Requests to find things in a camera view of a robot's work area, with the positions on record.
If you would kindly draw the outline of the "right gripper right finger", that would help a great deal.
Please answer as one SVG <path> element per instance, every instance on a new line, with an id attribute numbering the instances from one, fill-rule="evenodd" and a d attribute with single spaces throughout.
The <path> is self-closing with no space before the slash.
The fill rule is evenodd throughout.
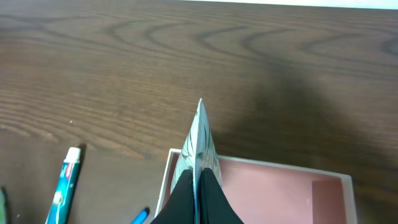
<path id="1" fill-rule="evenodd" d="M 201 172 L 198 195 L 201 224 L 243 224 L 210 168 Z"/>

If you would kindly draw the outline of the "teal toothpaste tube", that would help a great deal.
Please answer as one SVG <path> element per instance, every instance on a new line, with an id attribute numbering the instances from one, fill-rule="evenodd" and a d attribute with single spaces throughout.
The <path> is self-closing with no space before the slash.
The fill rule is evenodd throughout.
<path id="1" fill-rule="evenodd" d="M 81 149 L 79 147 L 70 147 L 68 149 L 67 155 L 63 160 L 46 224 L 66 224 L 68 220 L 80 167 L 80 154 Z"/>

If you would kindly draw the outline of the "white lotion tube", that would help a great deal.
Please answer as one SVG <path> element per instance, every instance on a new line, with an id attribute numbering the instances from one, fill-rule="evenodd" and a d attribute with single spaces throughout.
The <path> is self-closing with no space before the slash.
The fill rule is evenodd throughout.
<path id="1" fill-rule="evenodd" d="M 201 171 L 209 168 L 213 171 L 219 185 L 223 185 L 220 163 L 215 144 L 209 128 L 209 121 L 202 99 L 199 100 L 192 125 L 187 134 L 177 159 L 172 177 L 171 190 L 174 190 L 182 172 L 190 169 L 193 173 L 194 224 L 200 222 L 198 205 L 198 185 Z"/>

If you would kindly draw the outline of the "blue disposable razor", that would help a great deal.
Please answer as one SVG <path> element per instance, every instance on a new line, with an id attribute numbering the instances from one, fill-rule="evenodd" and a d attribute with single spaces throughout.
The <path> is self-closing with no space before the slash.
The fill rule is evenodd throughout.
<path id="1" fill-rule="evenodd" d="M 131 224 L 143 224 L 150 214 L 150 208 L 146 207 L 133 219 Z"/>

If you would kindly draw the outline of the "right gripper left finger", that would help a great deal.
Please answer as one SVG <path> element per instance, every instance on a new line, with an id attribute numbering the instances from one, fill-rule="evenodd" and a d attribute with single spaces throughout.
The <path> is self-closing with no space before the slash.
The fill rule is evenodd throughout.
<path id="1" fill-rule="evenodd" d="M 167 203 L 151 224 L 193 224 L 195 201 L 193 196 L 193 172 L 184 170 Z"/>

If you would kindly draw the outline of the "green blue toothbrush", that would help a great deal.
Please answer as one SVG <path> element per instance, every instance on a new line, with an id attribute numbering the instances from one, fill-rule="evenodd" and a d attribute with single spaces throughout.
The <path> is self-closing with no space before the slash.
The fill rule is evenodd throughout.
<path id="1" fill-rule="evenodd" d="M 1 224 L 8 224 L 8 212 L 7 212 L 7 196 L 4 187 L 1 187 L 1 198 L 0 198 L 0 223 Z"/>

